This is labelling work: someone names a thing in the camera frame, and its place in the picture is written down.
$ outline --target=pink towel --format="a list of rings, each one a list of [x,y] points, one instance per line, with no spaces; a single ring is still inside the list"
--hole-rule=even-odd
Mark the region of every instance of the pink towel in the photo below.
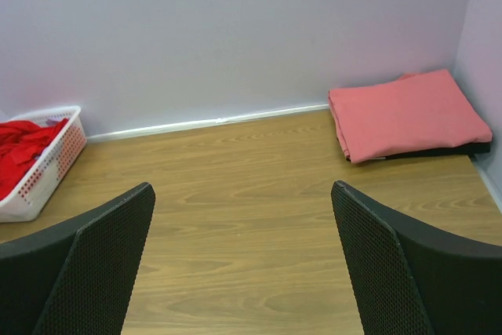
[[[447,70],[333,89],[329,106],[345,157],[353,163],[492,140],[491,130]]]

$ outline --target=wood grain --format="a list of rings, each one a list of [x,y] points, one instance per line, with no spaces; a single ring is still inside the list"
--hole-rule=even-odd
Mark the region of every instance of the wood grain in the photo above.
[[[89,145],[13,239],[142,182],[157,193],[125,335],[362,334],[329,192],[346,180],[439,228],[502,245],[466,157],[344,161],[329,112]]]

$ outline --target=lavender wall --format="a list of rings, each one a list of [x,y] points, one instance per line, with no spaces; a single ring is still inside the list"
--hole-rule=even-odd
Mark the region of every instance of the lavender wall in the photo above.
[[[479,165],[502,192],[502,0],[470,0],[455,77],[495,135],[493,151]]]
[[[325,104],[452,67],[467,0],[0,0],[0,108],[90,135]]]

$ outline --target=white trim strip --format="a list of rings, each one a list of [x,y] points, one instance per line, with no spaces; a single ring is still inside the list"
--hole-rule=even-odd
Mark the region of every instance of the white trim strip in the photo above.
[[[172,133],[175,131],[182,131],[186,129],[200,129],[202,127],[218,126],[228,123],[246,122],[261,118],[278,117],[280,115],[289,115],[294,113],[304,113],[307,111],[317,111],[329,109],[328,104],[318,104],[302,107],[291,107],[289,109],[263,111],[261,113],[253,113],[246,115],[236,115],[228,118],[205,119],[201,121],[168,123],[166,125],[141,127],[139,129],[125,129],[114,133],[101,133],[88,137],[89,143],[100,143],[103,141],[119,140],[129,137],[145,137],[146,135],[155,135],[157,133]]]
[[[488,192],[492,195],[493,201],[495,202],[495,204],[497,204],[497,207],[499,207],[499,211],[502,212],[502,195],[493,182],[492,177],[490,177],[488,173],[479,165],[479,161],[476,159],[476,157],[471,157],[471,161],[478,170],[479,176],[483,180],[483,183],[488,189]]]

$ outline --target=laundry basket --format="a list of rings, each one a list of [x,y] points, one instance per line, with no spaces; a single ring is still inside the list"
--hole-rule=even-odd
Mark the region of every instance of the laundry basket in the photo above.
[[[80,107],[58,107],[19,115],[13,120],[27,120],[47,127],[67,118],[53,142],[42,152],[36,163],[15,188],[0,201],[0,222],[35,219],[71,164],[85,147],[86,138],[80,123]]]

